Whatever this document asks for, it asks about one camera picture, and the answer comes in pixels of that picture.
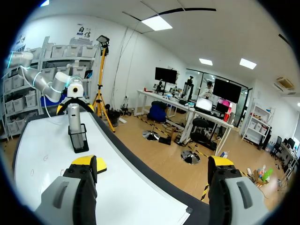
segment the wooden floor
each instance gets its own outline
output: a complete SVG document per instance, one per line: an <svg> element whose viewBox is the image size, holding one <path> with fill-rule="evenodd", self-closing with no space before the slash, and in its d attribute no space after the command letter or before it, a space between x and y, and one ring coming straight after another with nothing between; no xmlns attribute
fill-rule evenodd
<svg viewBox="0 0 300 225"><path fill-rule="evenodd" d="M135 116L123 117L127 120L126 124L120 124L116 127L116 136L145 164L151 169L164 177L166 180L177 186L181 190L190 195L201 199L205 185L207 184L208 159L199 155L201 162L196 165L185 163L180 153L188 147L182 147L172 142L171 145L159 142L148 141L142 137L142 131L151 129L151 126ZM172 121L185 123L184 115L176 114ZM160 124L156 124L161 130L165 130ZM18 137L9 142L3 141L5 154L9 166L13 162L13 155ZM214 152L199 146L198 150L206 155L213 155ZM284 177L282 169L278 170L275 161L269 153L258 150L255 146L242 141L239 133L232 130L223 146L222 151L228 152L228 158L234 162L235 167L243 172L247 172L247 168L252 171L262 168L266 165L267 169L272 168L273 174L270 183L261 188L265 195L265 204L269 210L274 209L283 198L287 188L278 191L277 180ZM204 202L209 203L208 195Z"/></svg>

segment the desk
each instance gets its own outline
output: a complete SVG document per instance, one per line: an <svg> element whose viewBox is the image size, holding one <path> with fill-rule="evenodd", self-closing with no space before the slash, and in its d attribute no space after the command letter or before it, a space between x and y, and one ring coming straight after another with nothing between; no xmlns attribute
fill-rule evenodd
<svg viewBox="0 0 300 225"><path fill-rule="evenodd" d="M68 136L66 115L40 115L25 124L13 161L16 188L23 204L35 210L41 193L74 159L94 154L107 164L107 171L97 176L97 224L208 224L207 204L151 170L94 113L82 112L81 122L87 129L90 150L78 154Z"/></svg>
<svg viewBox="0 0 300 225"><path fill-rule="evenodd" d="M285 163L284 165L286 166L288 164L288 162L291 159L296 159L297 161L297 156L293 153L293 151L288 148L283 142L280 144L280 147L282 148L282 152L281 152L281 157L284 159Z"/></svg>
<svg viewBox="0 0 300 225"><path fill-rule="evenodd" d="M221 126L223 126L223 127L226 128L226 131L225 131L225 133L224 133L224 135L223 135L220 143L217 145L217 149L216 149L216 152L215 152L215 156L219 155L219 153L220 153L220 151L221 151L221 149L222 149L222 147L223 147L223 145L224 145L224 143L225 143L225 141L226 141L226 139L227 139L227 137L228 137L231 129L233 128L233 125L230 125L227 122L225 122L224 120L221 120L221 119L219 119L217 117L214 117L214 116L211 116L211 115L207 115L207 114L202 113L202 112L194 111L193 119L196 116L203 117L203 118L205 118L207 120L210 120L210 121L212 121L212 122L214 122L216 124L219 124L219 125L221 125ZM187 132L185 133L185 136L183 137L183 139L186 140L186 142L187 142L188 137L189 137L189 135L190 135L190 133L192 131L192 128L193 128L193 121L190 122L189 127L187 129Z"/></svg>
<svg viewBox="0 0 300 225"><path fill-rule="evenodd" d="M144 100L143 100L143 105L142 105L142 112L137 112L140 95L144 95ZM167 123L179 128L179 129L183 129L182 136L180 138L180 142L183 142L184 137L186 136L186 132L188 130L188 126L189 126L190 122L192 121L192 119L194 117L195 109L191 108L191 107L188 107L188 106L184 106L182 104L179 104L178 102L174 102L174 101L171 101L169 99L166 99L163 96L155 94L153 92L145 92L143 90L137 90L137 97L136 97L136 102L135 102L135 113L134 113L135 116L144 115L144 112L149 113L149 110L145 109L147 97L154 98L155 100L162 101L164 103L167 103L169 105L172 105L176 108L179 108L179 109L182 109L182 110L188 112L187 123L186 123L185 127L182 127L182 126L180 126L176 123L173 123L170 120L166 120Z"/></svg>

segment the computer monitor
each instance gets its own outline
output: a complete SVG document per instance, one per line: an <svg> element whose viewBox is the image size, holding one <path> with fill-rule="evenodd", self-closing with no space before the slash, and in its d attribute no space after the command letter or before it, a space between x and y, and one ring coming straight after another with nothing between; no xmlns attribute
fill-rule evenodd
<svg viewBox="0 0 300 225"><path fill-rule="evenodd" d="M163 80L167 83L176 83L177 71L173 69L155 68L155 80Z"/></svg>
<svg viewBox="0 0 300 225"><path fill-rule="evenodd" d="M195 108L199 108L206 111L211 111L212 109L212 101L198 97Z"/></svg>
<svg viewBox="0 0 300 225"><path fill-rule="evenodd" d="M292 139L292 138L289 138L289 140L287 141L288 144L290 144L291 146L291 149L294 148L294 145L295 145L295 141Z"/></svg>
<svg viewBox="0 0 300 225"><path fill-rule="evenodd" d="M219 96L233 103L238 103L240 98L241 87L233 83L215 80L213 95Z"/></svg>
<svg viewBox="0 0 300 225"><path fill-rule="evenodd" d="M218 102L215 110L220 112L220 113L226 113L226 112L228 112L228 109L229 109L228 106L223 105L223 104Z"/></svg>

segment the green object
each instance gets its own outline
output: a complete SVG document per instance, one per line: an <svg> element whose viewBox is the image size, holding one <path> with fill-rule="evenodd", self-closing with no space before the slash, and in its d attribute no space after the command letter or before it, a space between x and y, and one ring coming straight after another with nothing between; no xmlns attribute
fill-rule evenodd
<svg viewBox="0 0 300 225"><path fill-rule="evenodd" d="M262 176L263 182L265 182L266 179L267 179L269 176L271 176L272 173L273 173L273 169L272 169L272 168L269 169L267 172L265 172L264 175Z"/></svg>

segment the yellow black tape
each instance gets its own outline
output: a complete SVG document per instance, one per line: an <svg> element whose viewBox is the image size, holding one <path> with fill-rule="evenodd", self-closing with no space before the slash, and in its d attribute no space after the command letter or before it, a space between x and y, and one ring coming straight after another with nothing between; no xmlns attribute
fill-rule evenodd
<svg viewBox="0 0 300 225"><path fill-rule="evenodd" d="M200 151L198 151L198 150L196 150L196 152L198 152L199 154L201 154L201 155L203 155L203 156L205 156L205 157L207 157L207 158L209 157L208 155L206 155L206 154L204 154L204 153L202 153L202 152L200 152ZM244 173L244 172L241 171L241 170L240 170L240 172L241 172L244 176L251 177L249 174Z"/></svg>
<svg viewBox="0 0 300 225"><path fill-rule="evenodd" d="M138 117L138 116L137 116L137 118L139 118L141 121L144 121L145 123L147 123L147 124L153 126L153 124L149 123L148 121L143 120L141 117ZM157 128L157 127L154 127L154 128L155 128L156 130L159 130L159 131L162 132L163 134L169 136L169 134L167 134L166 132L162 131L161 129L159 129L159 128Z"/></svg>
<svg viewBox="0 0 300 225"><path fill-rule="evenodd" d="M202 152L200 152L200 151L198 151L198 150L196 150L196 152L198 152L199 154L205 156L206 158L209 157L208 155L205 155L204 153L202 153Z"/></svg>
<svg viewBox="0 0 300 225"><path fill-rule="evenodd" d="M205 185L205 188L204 188L204 191L203 191L203 194L202 194L202 197L201 197L201 200L200 201L203 201L205 196L206 196L206 193L207 193L207 189L210 185L209 184L206 184Z"/></svg>

